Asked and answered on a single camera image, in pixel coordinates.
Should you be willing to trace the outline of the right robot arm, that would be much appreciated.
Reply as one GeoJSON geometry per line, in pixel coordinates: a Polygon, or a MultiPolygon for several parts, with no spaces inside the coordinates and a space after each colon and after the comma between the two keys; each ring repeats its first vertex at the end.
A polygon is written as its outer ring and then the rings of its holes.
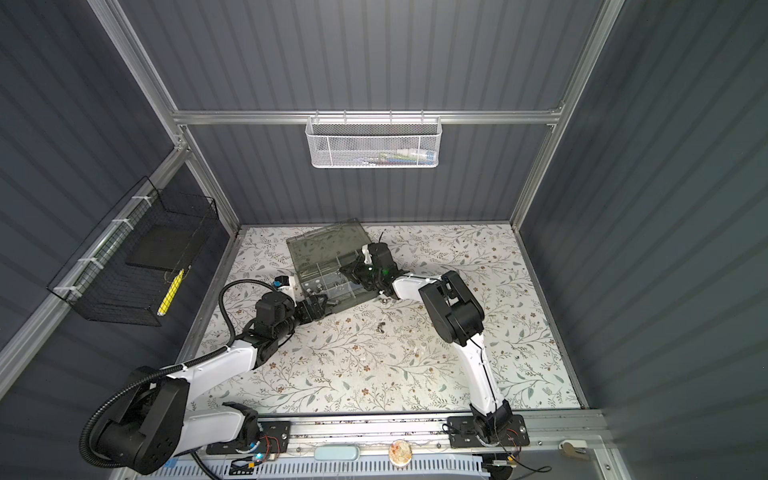
{"type": "Polygon", "coordinates": [[[485,346],[485,312],[458,272],[438,277],[398,267],[384,242],[369,243],[339,268],[349,281],[390,299],[422,303],[438,336],[452,345],[467,375],[476,431],[490,436],[512,419],[512,408],[494,377],[485,346]]]}

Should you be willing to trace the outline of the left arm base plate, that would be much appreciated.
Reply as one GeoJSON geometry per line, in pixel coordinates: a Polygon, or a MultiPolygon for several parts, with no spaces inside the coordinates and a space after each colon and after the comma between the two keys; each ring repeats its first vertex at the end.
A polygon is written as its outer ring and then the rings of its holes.
{"type": "Polygon", "coordinates": [[[291,433],[288,421],[259,421],[234,440],[205,447],[208,455],[278,455],[287,450],[291,433]]]}

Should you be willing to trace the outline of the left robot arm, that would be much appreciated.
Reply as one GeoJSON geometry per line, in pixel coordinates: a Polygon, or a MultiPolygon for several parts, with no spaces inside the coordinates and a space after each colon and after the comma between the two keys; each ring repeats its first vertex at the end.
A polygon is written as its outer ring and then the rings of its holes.
{"type": "Polygon", "coordinates": [[[259,450],[265,438],[258,412],[236,401],[211,410],[192,403],[213,387],[264,365],[304,324],[324,318],[328,297],[295,302],[281,291],[265,293],[257,315],[224,346],[192,360],[134,370],[126,385],[86,421],[79,452],[100,468],[130,468],[149,474],[170,458],[215,443],[242,453],[259,450]]]}

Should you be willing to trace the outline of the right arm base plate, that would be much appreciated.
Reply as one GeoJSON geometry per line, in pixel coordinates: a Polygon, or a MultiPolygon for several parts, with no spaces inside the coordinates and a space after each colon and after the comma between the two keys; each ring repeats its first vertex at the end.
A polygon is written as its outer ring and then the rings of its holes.
{"type": "Polygon", "coordinates": [[[487,425],[472,416],[450,416],[442,424],[452,448],[505,447],[522,448],[530,445],[528,429],[521,415],[508,420],[492,420],[487,425]]]}

